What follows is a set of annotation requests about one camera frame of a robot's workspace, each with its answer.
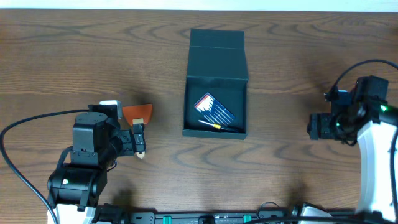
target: box flap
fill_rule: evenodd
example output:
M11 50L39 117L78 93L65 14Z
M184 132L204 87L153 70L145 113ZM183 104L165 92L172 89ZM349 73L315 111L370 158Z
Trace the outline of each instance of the box flap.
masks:
M244 32L191 29L189 77L248 80Z

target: box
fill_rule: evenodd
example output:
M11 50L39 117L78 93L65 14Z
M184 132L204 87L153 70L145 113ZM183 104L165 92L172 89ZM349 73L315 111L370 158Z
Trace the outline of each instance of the box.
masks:
M248 80L243 31L191 29L182 135L245 139ZM239 129L238 133L222 132L198 121L205 118L194 104L206 93L235 115L228 127Z

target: green light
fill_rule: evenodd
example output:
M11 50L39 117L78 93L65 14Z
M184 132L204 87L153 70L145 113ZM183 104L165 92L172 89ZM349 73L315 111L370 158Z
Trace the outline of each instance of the green light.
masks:
M384 106L384 105L380 105L380 109L385 112L386 110L388 110L388 107Z

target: wooden table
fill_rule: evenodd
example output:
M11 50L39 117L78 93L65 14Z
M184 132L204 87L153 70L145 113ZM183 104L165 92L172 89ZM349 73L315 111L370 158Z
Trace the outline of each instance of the wooden table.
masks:
M182 137L191 28L245 31L245 141ZM100 203L160 212L255 210L266 201L356 207L359 147L310 141L306 126L310 113L329 111L323 93L338 75L370 58L398 62L397 14L2 10L0 128L100 100L153 103L146 157L119 158ZM361 75L387 78L398 105L396 71L364 65L341 87ZM44 195L75 116L6 135L12 161ZM45 222L43 204L2 159L0 183L1 223Z

